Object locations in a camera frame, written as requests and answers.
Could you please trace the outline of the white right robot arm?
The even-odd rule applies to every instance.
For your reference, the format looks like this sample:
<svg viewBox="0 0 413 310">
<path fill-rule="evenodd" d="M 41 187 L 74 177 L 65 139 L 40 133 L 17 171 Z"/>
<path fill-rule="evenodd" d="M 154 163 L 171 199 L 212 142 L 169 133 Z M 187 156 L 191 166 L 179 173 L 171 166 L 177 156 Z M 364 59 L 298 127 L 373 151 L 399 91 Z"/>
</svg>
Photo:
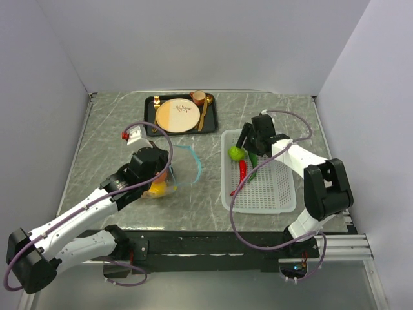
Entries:
<svg viewBox="0 0 413 310">
<path fill-rule="evenodd" d="M 273 111 L 265 111 L 244 123 L 237 145 L 253 154 L 268 159 L 254 168 L 256 172 L 272 160 L 276 160 L 298 174 L 304 182 L 304 209 L 286 229 L 287 238 L 282 242 L 283 252 L 297 257 L 305 250 L 305 240 L 317 234 L 322 226 L 345 209 L 353 206 L 354 197 L 344 163 L 327 159 L 298 145 L 308 136 L 292 139 L 286 134 L 277 134 Z"/>
</svg>

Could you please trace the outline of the white plastic basket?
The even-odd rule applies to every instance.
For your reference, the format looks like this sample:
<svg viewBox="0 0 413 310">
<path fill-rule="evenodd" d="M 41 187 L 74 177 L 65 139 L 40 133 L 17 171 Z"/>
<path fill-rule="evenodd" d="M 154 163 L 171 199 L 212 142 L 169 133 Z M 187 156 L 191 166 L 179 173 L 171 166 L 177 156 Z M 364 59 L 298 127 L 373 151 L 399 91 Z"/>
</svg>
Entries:
<svg viewBox="0 0 413 310">
<path fill-rule="evenodd" d="M 230 193 L 239 181 L 238 163 L 232 161 L 228 150 L 234 146 L 240 129 L 226 130 L 221 135 L 221 201 L 230 208 Z M 233 211 L 245 214 L 290 213 L 296 208 L 293 174 L 286 165 L 274 160 L 261 167 L 251 183 L 246 183 L 234 202 Z"/>
</svg>

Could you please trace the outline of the aluminium frame rail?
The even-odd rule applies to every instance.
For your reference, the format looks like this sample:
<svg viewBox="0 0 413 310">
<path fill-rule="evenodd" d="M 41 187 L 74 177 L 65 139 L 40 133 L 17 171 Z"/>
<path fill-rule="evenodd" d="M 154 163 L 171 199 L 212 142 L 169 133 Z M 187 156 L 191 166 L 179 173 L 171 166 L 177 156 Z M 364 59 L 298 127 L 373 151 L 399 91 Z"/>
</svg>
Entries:
<svg viewBox="0 0 413 310">
<path fill-rule="evenodd" d="M 370 245 L 365 234 L 326 234 L 327 248 L 324 262 L 327 261 L 372 261 Z M 305 251 L 289 258 L 280 258 L 280 263 L 298 262 L 306 260 L 307 263 L 315 262 L 321 258 L 323 252 L 323 237 L 316 236 L 314 249 Z"/>
</svg>

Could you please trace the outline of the orange tangerine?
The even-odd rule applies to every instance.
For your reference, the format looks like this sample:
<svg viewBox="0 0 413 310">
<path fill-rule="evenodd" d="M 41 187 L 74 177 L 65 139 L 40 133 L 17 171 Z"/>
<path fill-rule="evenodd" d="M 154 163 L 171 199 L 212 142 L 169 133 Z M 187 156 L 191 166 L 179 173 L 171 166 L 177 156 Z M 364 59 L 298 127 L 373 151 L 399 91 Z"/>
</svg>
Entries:
<svg viewBox="0 0 413 310">
<path fill-rule="evenodd" d="M 158 178 L 156 178 L 154 181 L 156 182 L 156 183 L 162 183 L 162 182 L 165 182 L 166 181 L 166 179 L 168 178 L 168 172 L 164 172 L 164 173 L 159 173 L 159 174 L 157 174 L 157 176 L 158 176 Z"/>
</svg>

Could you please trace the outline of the yellow apple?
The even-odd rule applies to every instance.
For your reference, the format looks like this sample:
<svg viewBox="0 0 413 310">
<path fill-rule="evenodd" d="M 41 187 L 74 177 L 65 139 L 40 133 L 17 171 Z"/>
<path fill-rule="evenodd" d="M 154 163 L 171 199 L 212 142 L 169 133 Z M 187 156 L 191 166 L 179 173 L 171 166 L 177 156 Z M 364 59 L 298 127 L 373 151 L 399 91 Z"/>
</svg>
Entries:
<svg viewBox="0 0 413 310">
<path fill-rule="evenodd" d="M 168 194 L 168 184 L 163 181 L 160 183 L 153 183 L 148 190 L 148 194 L 151 198 L 160 198 Z"/>
</svg>

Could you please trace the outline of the green cabbage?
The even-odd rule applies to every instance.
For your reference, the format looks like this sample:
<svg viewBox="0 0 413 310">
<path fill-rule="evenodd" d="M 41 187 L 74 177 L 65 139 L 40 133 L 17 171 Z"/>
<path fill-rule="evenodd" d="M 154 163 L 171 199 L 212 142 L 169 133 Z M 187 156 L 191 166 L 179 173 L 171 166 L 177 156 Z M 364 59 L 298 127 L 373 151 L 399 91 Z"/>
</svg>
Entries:
<svg viewBox="0 0 413 310">
<path fill-rule="evenodd" d="M 232 161 L 239 162 L 244 159 L 245 150 L 234 145 L 229 148 L 228 155 Z"/>
</svg>

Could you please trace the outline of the gold fork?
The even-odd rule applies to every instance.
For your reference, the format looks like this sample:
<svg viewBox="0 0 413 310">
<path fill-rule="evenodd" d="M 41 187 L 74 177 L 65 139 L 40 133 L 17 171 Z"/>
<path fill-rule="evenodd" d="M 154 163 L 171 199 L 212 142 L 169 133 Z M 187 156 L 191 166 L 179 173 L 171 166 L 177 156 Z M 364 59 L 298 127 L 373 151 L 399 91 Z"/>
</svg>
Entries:
<svg viewBox="0 0 413 310">
<path fill-rule="evenodd" d="M 161 100 L 159 96 L 154 96 L 154 100 L 153 100 L 153 108 L 154 111 L 157 112 L 158 108 L 161 106 Z M 157 132 L 157 128 L 153 127 L 152 128 L 152 132 L 156 133 Z"/>
</svg>

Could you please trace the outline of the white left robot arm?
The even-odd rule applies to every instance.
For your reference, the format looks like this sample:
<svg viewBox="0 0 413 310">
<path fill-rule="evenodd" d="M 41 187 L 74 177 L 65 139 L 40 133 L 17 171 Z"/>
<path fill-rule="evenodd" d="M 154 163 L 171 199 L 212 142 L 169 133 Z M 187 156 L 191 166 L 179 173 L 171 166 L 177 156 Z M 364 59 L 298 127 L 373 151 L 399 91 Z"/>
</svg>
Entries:
<svg viewBox="0 0 413 310">
<path fill-rule="evenodd" d="M 30 232 L 15 230 L 8 237 L 3 285 L 8 291 L 36 293 L 59 273 L 89 259 L 121 259 L 128 252 L 128 238 L 112 225 L 86 238 L 80 235 L 93 223 L 113 215 L 140 199 L 153 182 L 169 170 L 173 151 L 155 145 L 133 153 L 130 163 L 107 177 L 88 197 Z M 10 274 L 20 285 L 8 283 Z"/>
</svg>

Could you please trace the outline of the orange ceramic cup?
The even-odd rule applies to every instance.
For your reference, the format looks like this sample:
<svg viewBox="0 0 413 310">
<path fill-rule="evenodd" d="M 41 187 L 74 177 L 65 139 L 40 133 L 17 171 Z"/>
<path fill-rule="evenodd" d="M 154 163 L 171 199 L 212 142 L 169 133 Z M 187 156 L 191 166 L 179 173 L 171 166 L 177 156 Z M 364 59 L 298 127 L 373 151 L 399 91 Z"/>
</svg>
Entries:
<svg viewBox="0 0 413 310">
<path fill-rule="evenodd" d="M 203 92 L 201 90 L 197 90 L 197 91 L 194 91 L 194 92 L 190 92 L 190 97 L 192 98 L 192 101 L 196 105 L 200 106 L 200 105 L 204 104 L 207 95 L 206 95 L 205 92 Z"/>
</svg>

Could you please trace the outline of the cream and orange plate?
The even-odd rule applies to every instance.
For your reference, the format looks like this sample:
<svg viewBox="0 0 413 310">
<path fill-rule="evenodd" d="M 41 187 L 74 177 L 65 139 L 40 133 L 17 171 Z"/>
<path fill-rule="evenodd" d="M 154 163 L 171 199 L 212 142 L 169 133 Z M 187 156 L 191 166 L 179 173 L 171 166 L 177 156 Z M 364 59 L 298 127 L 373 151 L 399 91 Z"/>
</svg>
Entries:
<svg viewBox="0 0 413 310">
<path fill-rule="evenodd" d="M 156 111 L 156 122 L 169 133 L 182 133 L 193 129 L 200 119 L 198 106 L 189 99 L 165 101 Z"/>
</svg>

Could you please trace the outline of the gold spoon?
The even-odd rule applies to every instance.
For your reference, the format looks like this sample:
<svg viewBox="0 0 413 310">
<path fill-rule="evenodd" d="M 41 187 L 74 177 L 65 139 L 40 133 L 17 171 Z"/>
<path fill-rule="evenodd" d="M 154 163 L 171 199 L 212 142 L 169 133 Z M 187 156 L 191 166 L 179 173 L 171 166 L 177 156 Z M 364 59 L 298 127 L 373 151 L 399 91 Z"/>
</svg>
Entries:
<svg viewBox="0 0 413 310">
<path fill-rule="evenodd" d="M 213 102 L 213 95 L 207 94 L 206 95 L 206 102 L 207 102 L 207 105 L 210 105 Z"/>
</svg>

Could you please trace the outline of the green chili pepper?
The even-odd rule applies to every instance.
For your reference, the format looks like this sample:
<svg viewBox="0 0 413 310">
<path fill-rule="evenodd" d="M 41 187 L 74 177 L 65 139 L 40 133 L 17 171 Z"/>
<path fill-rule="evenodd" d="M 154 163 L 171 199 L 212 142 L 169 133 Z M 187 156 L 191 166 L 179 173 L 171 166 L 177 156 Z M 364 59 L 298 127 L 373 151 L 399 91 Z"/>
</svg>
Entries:
<svg viewBox="0 0 413 310">
<path fill-rule="evenodd" d="M 258 166 L 257 156 L 256 156 L 254 153 L 252 153 L 252 152 L 248 152 L 248 157 L 249 157 L 250 163 L 251 163 L 251 165 L 252 165 L 252 168 L 253 168 L 253 169 L 256 168 L 256 167 Z M 253 172 L 253 173 L 251 174 L 251 176 L 249 177 L 247 183 L 251 183 L 251 181 L 256 177 L 256 174 L 257 174 L 256 171 Z"/>
</svg>

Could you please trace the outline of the clear zip top bag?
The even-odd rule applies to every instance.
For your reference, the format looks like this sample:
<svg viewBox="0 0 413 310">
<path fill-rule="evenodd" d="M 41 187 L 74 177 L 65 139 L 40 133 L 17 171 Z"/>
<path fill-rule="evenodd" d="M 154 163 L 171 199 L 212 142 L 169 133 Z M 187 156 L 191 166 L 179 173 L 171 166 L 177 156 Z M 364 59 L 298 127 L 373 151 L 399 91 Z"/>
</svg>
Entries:
<svg viewBox="0 0 413 310">
<path fill-rule="evenodd" d="M 189 145 L 174 145 L 174 155 L 172 163 L 168 168 L 168 195 L 173 194 L 178 189 L 188 187 L 196 183 L 202 171 L 201 161 L 193 148 Z M 148 191 L 142 194 L 142 198 L 151 198 Z"/>
</svg>

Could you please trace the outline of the gold knife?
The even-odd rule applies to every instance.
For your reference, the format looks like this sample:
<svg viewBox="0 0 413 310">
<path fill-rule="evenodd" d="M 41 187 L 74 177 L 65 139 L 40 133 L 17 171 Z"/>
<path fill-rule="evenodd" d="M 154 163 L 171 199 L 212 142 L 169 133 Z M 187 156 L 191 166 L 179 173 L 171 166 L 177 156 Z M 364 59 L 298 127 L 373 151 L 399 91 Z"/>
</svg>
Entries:
<svg viewBox="0 0 413 310">
<path fill-rule="evenodd" d="M 205 116 L 206 116 L 206 113 L 207 113 L 207 109 L 208 109 L 208 96 L 205 96 L 205 100 L 204 100 L 204 103 L 203 103 L 202 113 L 201 113 L 201 115 L 200 115 L 199 124 L 198 124 L 198 127 L 197 127 L 197 131 L 198 131 L 198 132 L 201 132 L 202 129 L 203 129 L 203 125 L 204 125 L 204 120 L 205 120 Z"/>
</svg>

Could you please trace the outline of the red chili pepper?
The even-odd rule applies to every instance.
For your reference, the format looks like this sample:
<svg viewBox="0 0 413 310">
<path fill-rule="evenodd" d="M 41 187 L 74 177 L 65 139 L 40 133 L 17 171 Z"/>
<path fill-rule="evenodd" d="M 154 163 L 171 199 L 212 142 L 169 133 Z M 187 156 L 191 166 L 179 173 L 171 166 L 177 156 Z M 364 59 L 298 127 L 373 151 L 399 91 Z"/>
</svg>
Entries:
<svg viewBox="0 0 413 310">
<path fill-rule="evenodd" d="M 242 183 L 242 181 L 245 179 L 247 175 L 247 164 L 245 160 L 240 160 L 238 162 L 238 168 L 239 168 L 239 181 L 238 181 L 237 187 L 230 193 L 231 196 L 235 194 L 236 189 Z"/>
</svg>

